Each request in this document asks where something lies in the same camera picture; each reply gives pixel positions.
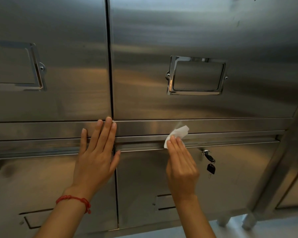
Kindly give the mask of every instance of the left hand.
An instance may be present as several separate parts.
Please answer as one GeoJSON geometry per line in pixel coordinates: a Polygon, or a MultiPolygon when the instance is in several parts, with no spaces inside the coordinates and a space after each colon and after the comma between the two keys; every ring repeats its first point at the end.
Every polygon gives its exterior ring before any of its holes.
{"type": "Polygon", "coordinates": [[[110,117],[106,118],[104,128],[100,132],[102,125],[103,121],[98,120],[87,149],[87,130],[82,130],[73,184],[65,190],[64,195],[77,196],[90,201],[113,175],[120,158],[120,151],[118,151],[111,161],[117,125],[110,117]]]}

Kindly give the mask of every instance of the right hand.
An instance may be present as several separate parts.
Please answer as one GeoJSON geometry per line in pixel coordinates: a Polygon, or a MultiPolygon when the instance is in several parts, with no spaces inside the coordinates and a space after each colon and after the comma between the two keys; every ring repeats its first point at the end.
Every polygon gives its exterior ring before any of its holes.
{"type": "Polygon", "coordinates": [[[168,186],[174,202],[195,197],[199,170],[182,140],[171,136],[167,141],[170,158],[167,164],[168,186]]]}

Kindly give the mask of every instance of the forearm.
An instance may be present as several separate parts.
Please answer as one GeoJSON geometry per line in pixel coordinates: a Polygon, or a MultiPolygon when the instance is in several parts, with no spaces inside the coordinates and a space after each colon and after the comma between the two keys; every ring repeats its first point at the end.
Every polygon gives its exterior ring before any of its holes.
{"type": "MultiPolygon", "coordinates": [[[[72,195],[80,198],[85,196],[73,192],[71,188],[66,189],[63,195],[72,195]]],[[[34,238],[72,238],[83,218],[85,210],[85,204],[79,200],[60,201],[34,238]]]]}
{"type": "Polygon", "coordinates": [[[175,200],[175,205],[187,238],[216,238],[203,214],[197,196],[175,200]]]}

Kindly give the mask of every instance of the floor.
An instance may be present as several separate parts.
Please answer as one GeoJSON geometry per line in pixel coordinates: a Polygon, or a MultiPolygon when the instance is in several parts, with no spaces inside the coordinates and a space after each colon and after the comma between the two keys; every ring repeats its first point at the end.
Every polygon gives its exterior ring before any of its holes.
{"type": "MultiPolygon", "coordinates": [[[[226,228],[221,228],[216,221],[210,222],[217,238],[298,238],[298,217],[282,220],[258,222],[252,231],[245,231],[242,227],[242,216],[231,218],[226,228]]],[[[121,238],[185,238],[182,227],[152,231],[121,238]]]]}

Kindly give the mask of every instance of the hand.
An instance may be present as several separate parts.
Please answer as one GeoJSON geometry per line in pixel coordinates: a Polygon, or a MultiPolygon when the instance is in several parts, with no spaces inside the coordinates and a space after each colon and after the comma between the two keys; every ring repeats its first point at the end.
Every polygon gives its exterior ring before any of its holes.
{"type": "Polygon", "coordinates": [[[120,158],[120,151],[118,151],[111,161],[117,125],[112,123],[110,117],[106,118],[104,128],[100,132],[102,125],[103,121],[98,120],[87,149],[87,130],[82,130],[73,184],[65,190],[64,195],[86,198],[90,201],[113,175],[120,158]]]}
{"type": "Polygon", "coordinates": [[[167,164],[168,186],[174,202],[195,197],[195,185],[199,170],[182,140],[171,136],[167,141],[170,158],[167,164]]]}

